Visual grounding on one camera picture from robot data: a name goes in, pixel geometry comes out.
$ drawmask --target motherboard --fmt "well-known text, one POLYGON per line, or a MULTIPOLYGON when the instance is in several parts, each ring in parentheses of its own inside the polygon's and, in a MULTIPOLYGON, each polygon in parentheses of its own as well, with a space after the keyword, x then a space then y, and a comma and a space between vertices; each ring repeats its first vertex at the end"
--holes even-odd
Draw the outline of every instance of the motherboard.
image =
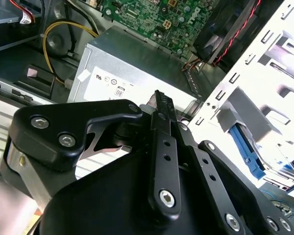
POLYGON ((219 0, 86 0, 140 35, 187 58, 219 0))

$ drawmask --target white warning sticker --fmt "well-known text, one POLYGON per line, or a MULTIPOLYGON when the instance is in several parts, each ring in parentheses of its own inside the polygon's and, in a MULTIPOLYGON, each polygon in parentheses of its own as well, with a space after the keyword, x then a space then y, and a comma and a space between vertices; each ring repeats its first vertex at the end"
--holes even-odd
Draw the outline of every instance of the white warning sticker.
POLYGON ((30 24, 30 23, 31 23, 30 16, 27 13, 23 12, 23 17, 20 21, 20 24, 30 24))
POLYGON ((133 84, 95 67, 86 88, 84 99, 87 101, 130 99, 133 84))

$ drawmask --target black plastic bracket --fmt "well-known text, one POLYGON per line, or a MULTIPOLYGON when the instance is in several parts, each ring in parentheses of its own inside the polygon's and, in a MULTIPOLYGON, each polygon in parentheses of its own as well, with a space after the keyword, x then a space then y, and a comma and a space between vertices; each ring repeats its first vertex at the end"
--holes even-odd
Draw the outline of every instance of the black plastic bracket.
POLYGON ((227 192, 239 203, 245 223, 253 234, 294 234, 288 219, 212 142, 203 141, 199 148, 210 156, 227 192))
POLYGON ((166 224, 176 220, 181 213, 177 148, 176 140, 171 136, 172 113, 169 114, 168 111, 170 106, 167 97, 159 91, 155 92, 154 97, 157 111, 152 113, 151 118, 152 147, 148 203, 153 220, 166 224))
POLYGON ((135 122, 142 111, 129 100, 111 100, 55 104, 19 109, 13 118, 9 135, 17 149, 54 170, 72 169, 85 149, 86 134, 91 125, 135 122), (49 126, 35 128, 31 120, 46 119, 49 126), (59 136, 75 139, 70 147, 59 143, 59 136))

